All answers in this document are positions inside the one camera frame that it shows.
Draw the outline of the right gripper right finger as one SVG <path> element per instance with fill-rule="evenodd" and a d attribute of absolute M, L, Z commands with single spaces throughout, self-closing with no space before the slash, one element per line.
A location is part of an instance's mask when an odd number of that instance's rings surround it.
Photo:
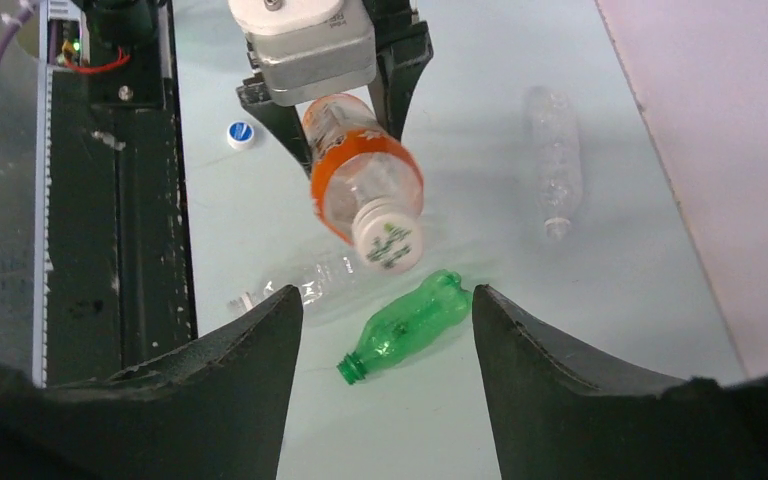
<path fill-rule="evenodd" d="M 768 375 L 723 385 L 614 357 L 488 285 L 472 322 L 505 479 L 768 479 Z"/>

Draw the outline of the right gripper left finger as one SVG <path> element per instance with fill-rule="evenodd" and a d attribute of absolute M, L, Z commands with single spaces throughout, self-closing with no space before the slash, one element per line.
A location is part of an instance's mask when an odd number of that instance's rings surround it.
<path fill-rule="evenodd" d="M 302 333 L 297 288 L 114 376 L 0 365 L 0 479 L 272 479 Z"/>

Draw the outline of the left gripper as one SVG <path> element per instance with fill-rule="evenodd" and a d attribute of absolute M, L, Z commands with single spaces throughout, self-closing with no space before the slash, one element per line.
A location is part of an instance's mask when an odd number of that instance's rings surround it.
<path fill-rule="evenodd" d="M 368 92 L 378 122 L 401 140 L 414 92 L 433 58 L 428 24 L 410 0 L 363 0 L 374 27 L 377 72 Z M 313 155 L 295 106 L 278 105 L 263 79 L 236 89 L 242 108 L 272 134 L 311 177 Z"/>

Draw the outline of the orange label bottle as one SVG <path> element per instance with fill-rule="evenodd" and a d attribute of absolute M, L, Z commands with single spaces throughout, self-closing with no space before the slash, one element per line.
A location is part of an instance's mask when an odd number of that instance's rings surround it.
<path fill-rule="evenodd" d="M 387 133 L 367 104 L 341 93 L 311 103 L 303 132 L 313 155 L 310 196 L 315 216 L 344 242 L 363 205 L 387 197 L 419 215 L 424 178 L 413 155 Z"/>

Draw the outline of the white bottle cap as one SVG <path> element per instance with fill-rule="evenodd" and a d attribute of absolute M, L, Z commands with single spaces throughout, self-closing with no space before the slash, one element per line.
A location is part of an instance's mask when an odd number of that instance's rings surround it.
<path fill-rule="evenodd" d="M 351 240 L 365 265 L 388 274 L 412 269 L 424 253 L 419 215 L 388 197 L 360 208 L 351 225 Z"/>

